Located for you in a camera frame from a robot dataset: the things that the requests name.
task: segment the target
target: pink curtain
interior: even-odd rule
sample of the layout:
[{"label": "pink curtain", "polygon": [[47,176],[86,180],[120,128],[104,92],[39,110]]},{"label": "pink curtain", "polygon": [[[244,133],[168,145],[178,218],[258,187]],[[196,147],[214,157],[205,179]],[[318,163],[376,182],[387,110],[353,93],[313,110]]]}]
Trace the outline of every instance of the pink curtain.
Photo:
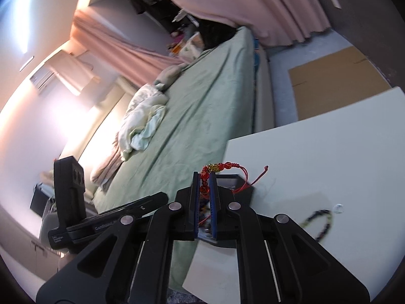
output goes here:
[{"label": "pink curtain", "polygon": [[139,87],[153,83],[168,66],[183,62],[127,42],[80,10],[74,14],[71,37]]},{"label": "pink curtain", "polygon": [[172,0],[190,14],[249,27],[264,46],[303,42],[330,23],[318,0]]}]

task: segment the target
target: green bedsheet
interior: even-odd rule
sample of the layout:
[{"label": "green bedsheet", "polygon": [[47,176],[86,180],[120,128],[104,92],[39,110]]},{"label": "green bedsheet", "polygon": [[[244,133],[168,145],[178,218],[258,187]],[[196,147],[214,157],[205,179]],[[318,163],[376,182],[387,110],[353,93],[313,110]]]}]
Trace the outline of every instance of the green bedsheet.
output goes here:
[{"label": "green bedsheet", "polygon": [[[106,194],[96,193],[99,212],[191,185],[194,171],[222,162],[228,140],[252,132],[254,46],[250,30],[205,53],[165,92],[167,114],[145,151],[121,165]],[[169,287],[183,291],[183,281],[197,241],[175,241]]]}]

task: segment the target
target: white table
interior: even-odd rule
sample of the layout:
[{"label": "white table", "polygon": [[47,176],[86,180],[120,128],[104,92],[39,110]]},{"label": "white table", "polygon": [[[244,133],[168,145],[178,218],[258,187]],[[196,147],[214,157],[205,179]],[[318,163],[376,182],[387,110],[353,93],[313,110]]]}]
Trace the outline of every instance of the white table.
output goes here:
[{"label": "white table", "polygon": [[[231,140],[225,161],[246,167],[250,181],[269,166],[255,185],[252,208],[258,214],[285,213],[299,223],[315,210],[342,204],[344,212],[333,214],[321,244],[367,287],[371,299],[386,285],[405,255],[405,95],[400,88]],[[307,231],[315,236],[324,223],[320,218]],[[220,255],[228,259],[217,269],[211,262]],[[209,304],[230,303],[223,294],[239,292],[235,275],[233,252],[200,243],[184,287]],[[198,290],[202,279],[204,292]],[[219,287],[223,279],[228,281]]]}]

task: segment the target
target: red beaded bracelet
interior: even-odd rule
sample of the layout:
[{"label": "red beaded bracelet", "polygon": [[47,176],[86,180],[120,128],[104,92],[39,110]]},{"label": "red beaded bracelet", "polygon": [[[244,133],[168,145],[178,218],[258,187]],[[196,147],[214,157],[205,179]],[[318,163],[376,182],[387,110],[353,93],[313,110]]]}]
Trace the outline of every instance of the red beaded bracelet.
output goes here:
[{"label": "red beaded bracelet", "polygon": [[202,185],[200,187],[200,195],[204,198],[204,199],[209,199],[209,186],[208,186],[208,178],[209,178],[209,173],[210,172],[215,172],[218,173],[224,169],[231,169],[231,168],[240,168],[242,169],[242,171],[245,174],[245,183],[238,189],[233,190],[233,194],[236,194],[240,191],[243,191],[245,188],[248,188],[249,186],[252,186],[254,183],[256,183],[260,177],[262,177],[266,171],[269,169],[268,166],[265,166],[265,171],[263,171],[259,177],[256,178],[256,180],[251,184],[248,185],[248,171],[246,170],[245,167],[241,166],[239,163],[232,163],[232,162],[226,162],[226,163],[214,163],[214,164],[208,164],[206,166],[204,166],[201,170],[200,173],[200,178],[201,178],[201,182]]}]

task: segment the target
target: red string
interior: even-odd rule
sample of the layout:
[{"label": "red string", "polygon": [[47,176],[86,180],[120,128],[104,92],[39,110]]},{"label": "red string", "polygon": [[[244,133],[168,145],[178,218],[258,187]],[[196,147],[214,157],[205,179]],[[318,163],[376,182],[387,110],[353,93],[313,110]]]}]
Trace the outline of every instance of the red string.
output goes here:
[{"label": "red string", "polygon": [[211,217],[211,215],[208,215],[207,217],[205,217],[201,222],[198,223],[198,226],[204,224],[204,222],[210,217]]},{"label": "red string", "polygon": [[269,169],[269,166],[265,166],[265,171],[263,171],[259,175],[259,177],[257,177],[254,180],[254,182],[252,182],[252,184],[250,184],[250,185],[248,185],[248,171],[242,166],[240,166],[240,169],[242,169],[242,171],[244,172],[246,180],[245,180],[245,183],[240,188],[232,191],[233,194],[237,194],[237,193],[247,189],[248,187],[252,186],[253,184],[255,184],[267,172],[267,170]]}]

